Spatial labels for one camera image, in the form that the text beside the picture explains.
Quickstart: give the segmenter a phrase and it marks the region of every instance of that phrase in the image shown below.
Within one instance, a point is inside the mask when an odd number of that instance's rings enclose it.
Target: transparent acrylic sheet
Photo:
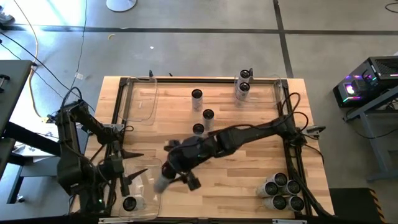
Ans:
[[[126,176],[142,169],[148,170],[136,177],[129,186],[130,196],[140,195],[144,198],[144,209],[128,212],[123,209],[121,204],[119,218],[127,221],[155,219],[159,214],[161,196],[154,192],[154,184],[161,174],[162,162],[156,158],[137,158],[123,161],[123,166]]]
[[[128,89],[132,85],[131,100],[129,112],[126,118],[130,125],[139,123],[143,125],[152,125],[155,121],[157,104],[157,80],[151,77],[130,77],[127,79],[123,90],[121,108],[119,117],[124,118],[124,109]]]
[[[257,85],[264,85],[264,84],[253,84],[250,83],[250,90],[248,95],[245,99],[239,99],[237,96],[237,86],[236,83],[238,82],[238,77],[235,75],[234,84],[235,84],[235,102],[237,106],[243,105],[250,105],[251,103],[267,103],[273,104],[276,106],[279,102],[283,101],[284,92],[282,88],[282,79],[280,76],[274,74],[265,78],[275,78],[275,83],[272,85],[272,88],[256,88]]]

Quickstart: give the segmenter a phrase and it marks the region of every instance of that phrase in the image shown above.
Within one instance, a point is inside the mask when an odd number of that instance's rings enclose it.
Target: black metal frame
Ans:
[[[120,78],[119,81],[119,88],[118,88],[118,94],[116,95],[116,103],[114,106],[114,111],[113,111],[113,116],[112,116],[112,124],[116,124],[118,122],[118,114],[119,114],[119,110],[120,110],[120,106],[121,106],[121,101],[122,101],[122,96],[123,96],[123,90],[124,87],[127,85],[127,81],[129,78],[127,77],[122,77]],[[283,108],[282,108],[282,100],[281,100],[281,96],[279,95],[279,89],[277,86],[277,82],[279,80],[252,80],[251,83],[253,84],[270,84],[270,85],[274,85],[275,88],[275,96],[278,100],[278,104],[277,104],[277,109],[278,109],[278,114],[279,116],[284,114]],[[129,85],[129,89],[127,90],[127,94],[126,94],[126,102],[127,104],[130,103],[131,100],[131,92],[132,92],[132,88],[134,86],[134,80],[132,80],[131,84]],[[214,79],[214,78],[158,78],[157,79],[157,83],[234,83],[233,79]],[[280,80],[280,84],[282,85],[282,89],[283,89],[283,94],[284,94],[284,98],[286,100],[286,107],[287,107],[287,112],[291,113],[293,111],[292,108],[292,102],[289,98],[289,85],[287,83],[287,80]],[[125,105],[124,107],[124,113],[123,113],[123,118],[122,118],[122,124],[124,124],[125,126],[127,125],[127,116],[129,113],[129,106]],[[122,136],[122,141],[121,144],[123,145],[123,140],[124,140],[124,133]],[[284,141],[284,151],[285,151],[285,158],[286,158],[286,165],[287,167],[289,167],[289,160],[292,160],[292,156],[290,155],[290,146],[289,144]],[[301,156],[301,147],[296,147],[294,149],[295,151],[295,157],[296,157],[296,162],[297,162],[297,169],[298,169],[298,174],[299,176],[302,178],[302,180],[304,181],[305,184],[307,184],[306,180],[305,180],[305,172],[304,172],[304,168],[303,168],[303,160],[302,160],[302,156]],[[106,152],[105,152],[105,159],[107,159],[111,154],[111,149],[110,147],[106,148]],[[288,176],[291,179],[292,178],[292,170],[289,170],[288,168]],[[111,181],[111,188],[109,190],[109,194],[108,194],[108,201],[107,203],[111,203],[112,198],[114,197],[114,190],[116,188],[116,179],[113,179]],[[303,200],[305,203],[305,213],[307,215],[312,216],[312,208],[311,205],[308,201],[308,198],[305,194],[303,194]],[[111,214],[111,208],[106,211],[107,215]],[[295,212],[295,218],[298,217],[302,217],[301,212]],[[195,218],[177,218],[177,217],[172,217],[172,218],[156,218],[153,221],[159,220],[159,221],[184,221],[184,220],[192,220]],[[229,222],[234,222],[234,221],[259,221],[259,222],[272,222],[272,219],[270,218],[209,218],[208,221],[219,221],[219,222],[225,222],[225,221],[229,221]]]

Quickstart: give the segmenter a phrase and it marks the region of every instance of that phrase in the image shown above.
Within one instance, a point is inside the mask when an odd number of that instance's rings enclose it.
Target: gray floor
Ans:
[[[82,26],[83,1],[17,0],[31,23],[38,25]],[[388,0],[279,0],[285,29],[290,30],[398,30],[398,14],[384,9]],[[26,20],[13,1],[2,3],[16,17]],[[272,0],[138,0],[134,9],[113,13],[105,1],[88,0],[88,27],[132,28],[214,28],[277,29]],[[8,31],[7,35],[34,52],[30,31]],[[108,35],[115,36],[108,40]],[[80,53],[81,33],[44,32],[37,29],[39,58],[67,86],[72,83]],[[5,38],[8,46],[21,58],[30,58]],[[304,78],[315,122],[325,125],[320,146],[325,155],[325,169],[330,187],[370,187],[381,201],[388,222],[398,222],[397,180],[367,183],[367,175],[378,171],[369,141],[356,135],[345,124],[331,89],[369,56],[392,55],[398,51],[398,35],[286,35],[294,78]],[[1,59],[13,56],[0,47]],[[232,77],[241,69],[253,67],[255,76],[286,77],[279,34],[215,33],[112,33],[87,32],[76,81],[86,101],[96,106],[105,75],[222,76]],[[62,88],[48,72],[38,72],[62,95]],[[34,76],[34,97],[40,115],[55,111],[61,99],[42,80]],[[30,104],[25,88],[20,105]],[[22,111],[26,117],[29,111]],[[379,127],[384,133],[396,127],[396,118]],[[395,145],[391,134],[386,142]],[[15,167],[9,166],[0,182],[1,201],[5,202]],[[2,206],[1,219],[63,215],[67,196],[52,178],[24,181],[21,194],[27,203],[18,205],[18,215],[8,205]]]

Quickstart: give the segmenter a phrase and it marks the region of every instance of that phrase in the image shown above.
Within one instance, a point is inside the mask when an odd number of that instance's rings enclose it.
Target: wooden tabletop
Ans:
[[[95,118],[102,123],[110,123],[112,120],[120,78],[104,77],[95,113]],[[288,79],[288,83],[290,93],[301,94],[297,111],[305,113],[309,117],[309,125],[313,125],[304,80]],[[134,84],[134,88],[139,89],[139,85]],[[141,152],[146,157],[156,157],[164,162],[167,155],[163,150],[165,141],[191,136],[192,126],[201,121],[201,112],[192,111],[190,94],[194,88],[203,91],[203,109],[209,108],[215,112],[213,129],[242,123],[261,124],[277,117],[271,86],[253,85],[250,94],[261,98],[261,102],[244,103],[243,108],[238,108],[233,99],[232,84],[158,83],[158,100],[154,114],[151,116],[152,120],[127,124],[133,125],[134,131],[126,133],[124,149],[129,152]],[[139,91],[142,97],[150,95],[145,87],[142,89]],[[298,127],[305,124],[305,118],[300,114],[295,114],[295,121]],[[311,139],[308,139],[308,145],[319,148],[317,141]],[[96,138],[90,137],[85,156],[91,157],[99,147]],[[302,159],[308,188],[323,208],[333,213],[321,157],[304,146]],[[182,183],[172,184],[162,194],[159,217],[294,217],[290,211],[276,211],[262,207],[262,200],[255,196],[255,188],[263,183],[265,177],[276,172],[287,173],[284,148],[278,136],[245,144],[233,155],[210,159],[193,171],[201,182],[201,188],[190,192]],[[118,196],[112,211],[112,216],[115,217],[119,214],[121,204],[119,191]]]

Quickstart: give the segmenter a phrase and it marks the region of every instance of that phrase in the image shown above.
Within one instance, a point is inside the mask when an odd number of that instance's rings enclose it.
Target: white cable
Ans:
[[[24,15],[24,17],[25,17],[27,23],[29,24],[30,28],[31,28],[32,31],[33,31],[33,35],[34,35],[34,37],[35,37],[35,43],[36,43],[35,59],[33,60],[33,63],[36,63],[37,54],[38,54],[38,52],[39,52],[39,42],[37,41],[37,36],[36,36],[35,30],[33,29],[32,24],[31,24],[31,23],[29,22],[29,20],[27,19],[27,17],[26,17],[26,15],[25,15],[24,11],[23,11],[23,10],[21,9],[21,7],[18,5],[17,1],[14,0],[14,2],[15,2],[15,4],[18,6],[18,8],[19,8],[19,10],[21,11],[22,15]],[[29,93],[30,93],[30,98],[32,99],[33,110],[35,111],[36,115],[37,115],[38,117],[40,117],[39,113],[38,113],[37,110],[36,110],[35,100],[34,100],[33,91],[32,91],[32,77],[33,77],[33,73],[34,73],[34,68],[33,68],[33,66],[32,66],[32,67],[30,68],[30,73],[29,73],[29,76],[28,76],[28,82],[29,82],[29,84],[28,84],[28,89],[29,89]]]

